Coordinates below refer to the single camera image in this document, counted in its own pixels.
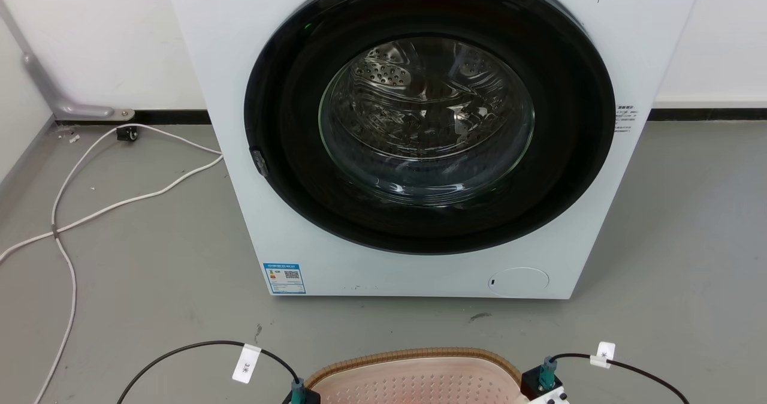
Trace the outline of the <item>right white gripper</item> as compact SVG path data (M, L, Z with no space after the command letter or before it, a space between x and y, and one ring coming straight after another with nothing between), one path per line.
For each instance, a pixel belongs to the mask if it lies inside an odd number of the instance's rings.
M568 395L561 385L551 390L538 390L537 388L527 388L527 398L529 403L534 404L569 404Z

